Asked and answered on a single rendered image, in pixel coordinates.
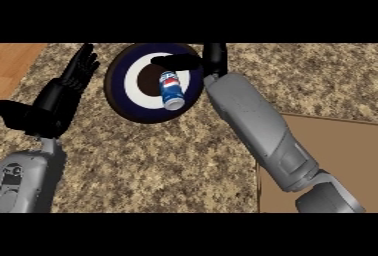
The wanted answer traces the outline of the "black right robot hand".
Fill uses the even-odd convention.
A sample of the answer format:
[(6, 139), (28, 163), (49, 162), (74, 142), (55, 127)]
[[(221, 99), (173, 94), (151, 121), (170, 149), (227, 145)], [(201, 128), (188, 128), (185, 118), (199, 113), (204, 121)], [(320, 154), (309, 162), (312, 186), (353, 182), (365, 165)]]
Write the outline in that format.
[(205, 43), (202, 56), (192, 54), (174, 54), (154, 57), (151, 63), (161, 66), (167, 71), (185, 71), (204, 69), (204, 76), (221, 77), (227, 74), (227, 46), (226, 43)]

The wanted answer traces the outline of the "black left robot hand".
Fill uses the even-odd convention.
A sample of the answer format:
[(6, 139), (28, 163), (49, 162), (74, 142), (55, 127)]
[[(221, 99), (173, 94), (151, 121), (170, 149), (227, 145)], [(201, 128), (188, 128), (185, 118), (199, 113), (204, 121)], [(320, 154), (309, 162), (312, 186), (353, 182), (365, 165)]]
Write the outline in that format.
[(0, 118), (7, 128), (30, 136), (59, 138), (69, 128), (83, 92), (100, 65), (93, 45), (84, 43), (62, 75), (43, 87), (34, 103), (0, 100)]

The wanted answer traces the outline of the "blue soda can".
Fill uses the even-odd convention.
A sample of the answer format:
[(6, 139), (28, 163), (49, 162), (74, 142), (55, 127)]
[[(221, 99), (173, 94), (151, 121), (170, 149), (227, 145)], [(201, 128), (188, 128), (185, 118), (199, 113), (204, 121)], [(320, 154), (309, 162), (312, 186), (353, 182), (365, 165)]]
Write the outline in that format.
[(185, 105), (185, 96), (179, 76), (173, 71), (165, 71), (161, 74), (159, 92), (164, 108), (170, 111), (179, 110)]

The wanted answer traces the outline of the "blue and white plate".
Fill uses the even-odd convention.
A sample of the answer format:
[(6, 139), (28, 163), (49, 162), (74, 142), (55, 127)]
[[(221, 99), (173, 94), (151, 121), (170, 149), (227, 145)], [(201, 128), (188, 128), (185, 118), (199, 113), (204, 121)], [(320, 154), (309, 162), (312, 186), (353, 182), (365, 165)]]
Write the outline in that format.
[(164, 108), (159, 75), (165, 69), (151, 60), (176, 54), (198, 56), (183, 43), (136, 43), (126, 47), (109, 64), (103, 81), (106, 101), (117, 114), (133, 122), (155, 124), (177, 118), (199, 99), (202, 67), (177, 72), (185, 105), (179, 110)]

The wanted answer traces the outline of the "brown flat tray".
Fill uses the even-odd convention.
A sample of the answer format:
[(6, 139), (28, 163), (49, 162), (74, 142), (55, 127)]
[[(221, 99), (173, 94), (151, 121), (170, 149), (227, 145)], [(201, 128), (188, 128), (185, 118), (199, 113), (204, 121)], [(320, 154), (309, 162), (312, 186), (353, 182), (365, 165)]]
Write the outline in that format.
[(291, 132), (319, 166), (368, 213), (378, 213), (378, 124), (285, 114)]

